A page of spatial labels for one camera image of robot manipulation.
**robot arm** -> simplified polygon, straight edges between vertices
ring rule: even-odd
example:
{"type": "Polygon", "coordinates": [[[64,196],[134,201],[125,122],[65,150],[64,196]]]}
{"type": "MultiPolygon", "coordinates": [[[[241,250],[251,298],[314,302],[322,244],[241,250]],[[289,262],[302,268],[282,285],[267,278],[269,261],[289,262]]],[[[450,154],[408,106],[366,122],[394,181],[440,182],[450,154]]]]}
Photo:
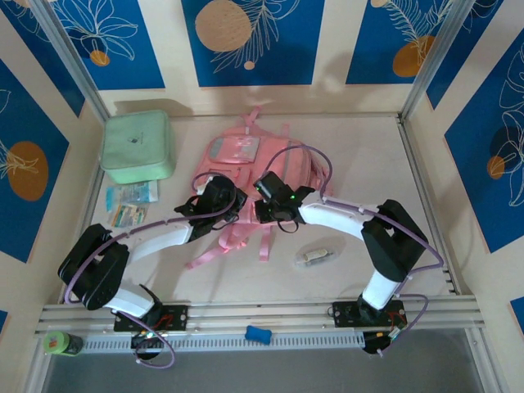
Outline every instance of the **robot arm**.
{"type": "MultiPolygon", "coordinates": [[[[257,181],[255,187],[263,197],[255,203],[255,212],[261,223],[294,221],[297,224],[323,225],[349,233],[364,242],[375,271],[359,298],[358,309],[362,321],[373,325],[424,248],[401,231],[391,231],[388,223],[364,214],[364,208],[394,219],[426,240],[404,208],[398,202],[388,200],[380,206],[348,210],[344,207],[346,202],[321,197],[313,188],[291,190],[273,172],[257,181]]],[[[99,255],[99,260],[94,260],[80,274],[73,293],[87,309],[109,307],[141,318],[153,326],[161,317],[162,304],[144,286],[122,282],[126,265],[163,248],[192,242],[209,233],[221,220],[233,221],[245,202],[246,194],[235,188],[233,182],[224,177],[213,178],[201,196],[193,196],[185,205],[175,209],[181,217],[189,218],[188,221],[151,228],[149,240],[136,245],[131,254],[127,246],[112,243],[99,255]],[[226,213],[214,215],[230,203],[231,208],[226,213]]],[[[70,284],[79,266],[110,239],[110,231],[100,224],[89,227],[60,267],[58,274],[62,281],[70,284]]]]}
{"type": "MultiPolygon", "coordinates": [[[[192,196],[175,209],[178,218],[166,222],[169,226],[158,222],[131,231],[136,233],[147,229],[149,233],[149,240],[137,244],[132,253],[126,245],[112,242],[78,276],[73,283],[73,293],[87,309],[108,307],[141,318],[151,326],[160,317],[162,304],[144,286],[122,281],[127,264],[163,248],[205,236],[218,222],[234,220],[246,199],[247,195],[228,178],[213,178],[202,195],[192,196]]],[[[61,280],[70,285],[84,261],[111,239],[111,231],[100,224],[88,227],[59,268],[61,280]]]]}
{"type": "Polygon", "coordinates": [[[359,298],[360,315],[369,323],[378,319],[425,251],[404,232],[364,213],[371,211],[385,215],[427,242],[420,228],[397,201],[387,200],[380,206],[348,204],[335,198],[321,197],[310,187],[293,191],[273,172],[268,172],[255,186],[264,198],[255,203],[256,215],[261,223],[295,221],[297,224],[323,225],[349,233],[364,242],[375,268],[359,298]]]}

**white floor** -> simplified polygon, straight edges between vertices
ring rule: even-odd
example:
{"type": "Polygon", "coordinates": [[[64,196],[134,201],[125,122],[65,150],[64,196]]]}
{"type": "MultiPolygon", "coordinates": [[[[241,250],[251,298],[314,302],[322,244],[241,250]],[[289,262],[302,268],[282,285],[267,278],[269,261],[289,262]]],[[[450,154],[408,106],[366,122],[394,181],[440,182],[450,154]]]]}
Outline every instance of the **white floor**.
{"type": "MultiPolygon", "coordinates": [[[[169,218],[173,208],[190,197],[190,182],[206,144],[235,124],[233,117],[173,120],[177,167],[172,178],[160,181],[160,202],[152,204],[146,222],[169,218]]],[[[266,116],[259,124],[278,132],[291,125],[291,135],[324,151],[332,160],[335,197],[381,204],[396,199],[429,236],[413,175],[393,117],[266,116]]],[[[93,218],[107,228],[106,177],[93,218]]],[[[163,301],[271,301],[314,300],[358,296],[373,272],[364,244],[344,233],[319,226],[301,226],[295,234],[276,234],[268,263],[258,261],[260,235],[248,245],[213,262],[187,271],[184,265],[216,244],[219,233],[196,242],[171,247],[128,266],[125,278],[143,283],[163,301]],[[336,260],[307,269],[292,261],[297,251],[310,244],[335,242],[343,249],[336,260]]],[[[128,240],[132,246],[135,242],[128,240]]],[[[435,261],[425,253],[418,266],[435,261]]],[[[448,293],[440,270],[420,273],[404,288],[406,293],[448,293]]]]}

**green bottle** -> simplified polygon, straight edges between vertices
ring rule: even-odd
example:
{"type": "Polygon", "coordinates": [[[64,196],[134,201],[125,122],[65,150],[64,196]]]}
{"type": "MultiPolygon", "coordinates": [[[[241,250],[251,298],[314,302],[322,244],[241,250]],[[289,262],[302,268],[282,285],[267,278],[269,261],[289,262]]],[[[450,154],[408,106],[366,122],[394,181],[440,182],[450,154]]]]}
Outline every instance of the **green bottle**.
{"type": "Polygon", "coordinates": [[[76,356],[83,346],[82,338],[64,332],[49,332],[43,339],[43,348],[50,355],[76,356]]]}

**mint green box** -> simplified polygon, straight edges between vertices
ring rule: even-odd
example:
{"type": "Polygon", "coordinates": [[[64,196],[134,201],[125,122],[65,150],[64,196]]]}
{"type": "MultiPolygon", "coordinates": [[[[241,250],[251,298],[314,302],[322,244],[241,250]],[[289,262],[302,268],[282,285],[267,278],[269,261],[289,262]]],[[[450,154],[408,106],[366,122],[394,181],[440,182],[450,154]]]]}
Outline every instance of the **mint green box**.
{"type": "Polygon", "coordinates": [[[100,166],[117,184],[173,174],[171,124],[164,111],[111,117],[106,122],[100,166]]]}

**mounting plate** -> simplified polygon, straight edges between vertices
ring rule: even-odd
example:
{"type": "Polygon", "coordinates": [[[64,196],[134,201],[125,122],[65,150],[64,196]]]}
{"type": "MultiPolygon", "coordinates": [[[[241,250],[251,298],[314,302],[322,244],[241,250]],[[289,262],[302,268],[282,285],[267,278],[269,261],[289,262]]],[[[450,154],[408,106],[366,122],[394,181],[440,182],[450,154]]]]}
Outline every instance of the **mounting plate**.
{"type": "MultiPolygon", "coordinates": [[[[188,309],[189,307],[186,305],[162,305],[160,321],[154,329],[162,332],[185,332],[188,309]]],[[[121,316],[115,318],[113,329],[115,332],[141,332],[144,330],[135,322],[121,316]]]]}
{"type": "Polygon", "coordinates": [[[361,319],[359,307],[357,306],[356,301],[335,301],[332,304],[332,308],[333,320],[335,321],[336,328],[380,327],[388,329],[392,324],[396,326],[398,322],[401,322],[401,317],[396,321],[391,321],[390,313],[401,315],[407,322],[404,303],[402,303],[402,300],[390,301],[373,325],[370,325],[361,319]]]}

